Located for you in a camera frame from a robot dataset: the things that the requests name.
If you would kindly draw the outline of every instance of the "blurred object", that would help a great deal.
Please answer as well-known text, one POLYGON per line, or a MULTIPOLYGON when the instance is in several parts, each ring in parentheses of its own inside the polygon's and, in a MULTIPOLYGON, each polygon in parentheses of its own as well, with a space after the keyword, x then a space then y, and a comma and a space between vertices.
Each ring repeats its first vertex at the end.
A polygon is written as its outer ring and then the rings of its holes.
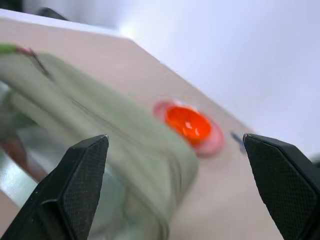
POLYGON ((47 173, 57 167, 68 150, 68 144, 60 136, 40 126, 20 128, 17 135, 28 159, 35 160, 47 173))
POLYGON ((47 18, 52 18, 52 19, 60 19, 60 20, 68 21, 68 19, 66 19, 64 16, 62 16, 61 14, 57 13, 56 11, 48 7, 41 8, 37 12, 37 15, 47 17, 47 18))
POLYGON ((233 131, 231 132, 231 137, 239 144, 240 152, 246 154, 246 148, 244 146, 242 138, 233 131))
POLYGON ((30 52, 0 56, 0 79, 11 88, 7 104, 67 145, 104 132, 111 139, 90 237, 167 239, 197 174, 192 149, 107 86, 57 57, 30 52))
POLYGON ((168 108, 165 123, 182 135, 192 146, 203 143, 211 133, 208 120, 195 109, 186 106, 168 108))
MULTIPOLYGON (((168 109, 181 105, 182 104, 179 102, 177 103, 170 100, 160 101, 154 106, 153 114, 156 118, 165 123, 168 109)), ((204 142, 193 146, 196 154, 201 157, 217 155, 225 145, 225 138, 221 128, 212 119, 208 117, 206 117, 206 119, 210 122, 210 134, 204 142)))
POLYGON ((22 0, 0 0, 0 9, 22 12, 22 0))
POLYGON ((320 239, 320 169, 286 142, 245 134, 243 143, 260 196, 284 240, 320 239))
POLYGON ((18 206, 0 190, 0 236, 2 236, 19 212, 18 206))
POLYGON ((37 182, 0 150, 0 190, 22 208, 36 186, 37 182))
POLYGON ((0 81, 0 143, 15 138, 18 128, 35 124, 26 120, 22 114, 19 114, 19 111, 14 110, 7 103, 10 93, 11 89, 8 85, 0 81))
POLYGON ((16 52, 16 45, 10 43, 0 44, 0 54, 12 54, 16 52))
POLYGON ((320 153, 312 155, 309 159, 317 168, 320 168, 320 153))
POLYGON ((70 147, 32 192, 1 240, 86 240, 100 198, 106 135, 70 147))
POLYGON ((32 158, 27 158, 25 148, 19 137, 12 138, 0 145, 4 152, 11 157, 23 170, 25 170, 38 183, 48 174, 32 158))

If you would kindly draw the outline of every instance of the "green cloth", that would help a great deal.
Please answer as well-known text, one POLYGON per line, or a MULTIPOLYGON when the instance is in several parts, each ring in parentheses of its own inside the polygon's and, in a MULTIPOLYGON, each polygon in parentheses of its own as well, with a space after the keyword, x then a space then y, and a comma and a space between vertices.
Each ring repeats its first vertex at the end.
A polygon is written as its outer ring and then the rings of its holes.
MULTIPOLYGON (((52 79, 28 56, 0 56, 0 79, 14 90, 12 106, 70 145, 108 134, 106 166, 127 189, 114 239, 167 239, 174 210, 197 173, 193 150, 125 96, 57 57, 39 59, 52 79)), ((107 207, 99 202, 97 211, 107 207)))
POLYGON ((10 43, 0 44, 0 54, 13 54, 16 52, 16 45, 10 43))

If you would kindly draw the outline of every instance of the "beige table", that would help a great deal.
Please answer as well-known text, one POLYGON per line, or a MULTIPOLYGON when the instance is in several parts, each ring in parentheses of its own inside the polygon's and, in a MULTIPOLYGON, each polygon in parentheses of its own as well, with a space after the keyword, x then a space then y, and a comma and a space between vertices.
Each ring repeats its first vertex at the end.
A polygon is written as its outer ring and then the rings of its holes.
POLYGON ((230 131, 241 135, 250 130, 133 41, 0 19, 0 42, 54 54, 148 111, 158 100, 175 98, 195 104, 220 124, 225 149, 218 157, 200 160, 198 177, 172 222, 170 239, 282 239, 259 196, 248 158, 230 136, 230 131))

